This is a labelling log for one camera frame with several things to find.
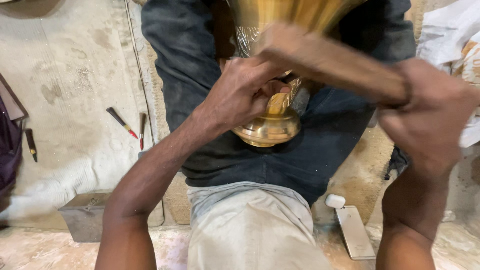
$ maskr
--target dark jeans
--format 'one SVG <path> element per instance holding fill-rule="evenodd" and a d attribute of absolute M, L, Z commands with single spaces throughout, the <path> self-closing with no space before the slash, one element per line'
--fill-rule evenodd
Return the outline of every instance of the dark jeans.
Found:
<path fill-rule="evenodd" d="M 409 0 L 368 0 L 342 20 L 342 39 L 384 62 L 412 57 L 412 25 L 403 21 L 409 7 Z M 211 25 L 202 0 L 149 0 L 143 7 L 142 30 L 158 55 L 170 131 L 205 99 L 220 76 Z M 311 205 L 325 193 L 373 111 L 364 98 L 325 87 L 310 98 L 302 130 L 291 141 L 258 148 L 229 131 L 194 152 L 182 171 L 190 186 L 275 184 L 297 191 Z"/>

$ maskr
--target hand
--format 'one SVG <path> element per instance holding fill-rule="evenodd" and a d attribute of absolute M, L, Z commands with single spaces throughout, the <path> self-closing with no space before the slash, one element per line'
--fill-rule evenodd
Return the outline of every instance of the hand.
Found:
<path fill-rule="evenodd" d="M 420 59 L 398 64 L 412 97 L 398 109 L 381 109 L 379 123 L 428 174 L 449 171 L 460 158 L 458 140 L 469 116 L 480 104 L 480 90 L 450 77 Z"/>
<path fill-rule="evenodd" d="M 210 121 L 218 134 L 245 124 L 265 112 L 269 99 L 290 85 L 273 78 L 285 69 L 258 57 L 234 58 L 194 113 Z"/>

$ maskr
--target brass vase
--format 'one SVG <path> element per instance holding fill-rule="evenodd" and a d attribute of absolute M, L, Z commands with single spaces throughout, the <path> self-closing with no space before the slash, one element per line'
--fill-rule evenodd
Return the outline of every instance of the brass vase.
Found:
<path fill-rule="evenodd" d="M 233 13 L 242 57 L 250 56 L 250 46 L 271 22 L 295 23 L 309 31 L 324 34 L 351 9 L 365 0 L 227 0 Z M 301 128 L 297 113 L 290 104 L 301 84 L 293 80 L 290 93 L 274 95 L 265 114 L 232 131 L 257 147 L 271 147 L 291 140 Z"/>

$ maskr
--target concrete floor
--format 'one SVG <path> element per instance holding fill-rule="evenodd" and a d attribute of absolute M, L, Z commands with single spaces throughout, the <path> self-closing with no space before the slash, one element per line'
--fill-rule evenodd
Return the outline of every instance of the concrete floor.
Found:
<path fill-rule="evenodd" d="M 375 250 L 380 243 L 382 226 L 366 227 Z M 159 270 L 187 267 L 190 227 L 150 228 Z M 353 261 L 348 257 L 337 226 L 317 226 L 315 237 L 335 270 L 373 270 L 374 260 Z M 76 243 L 68 231 L 6 228 L 0 231 L 1 270 L 93 269 L 99 243 Z M 456 221 L 440 225 L 433 247 L 438 270 L 479 270 L 480 239 Z"/>

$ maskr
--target metal box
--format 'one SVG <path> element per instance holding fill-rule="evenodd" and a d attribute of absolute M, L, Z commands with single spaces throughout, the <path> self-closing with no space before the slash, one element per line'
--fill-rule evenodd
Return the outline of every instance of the metal box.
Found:
<path fill-rule="evenodd" d="M 103 210 L 110 194 L 79 194 L 59 209 L 75 242 L 100 242 Z"/>

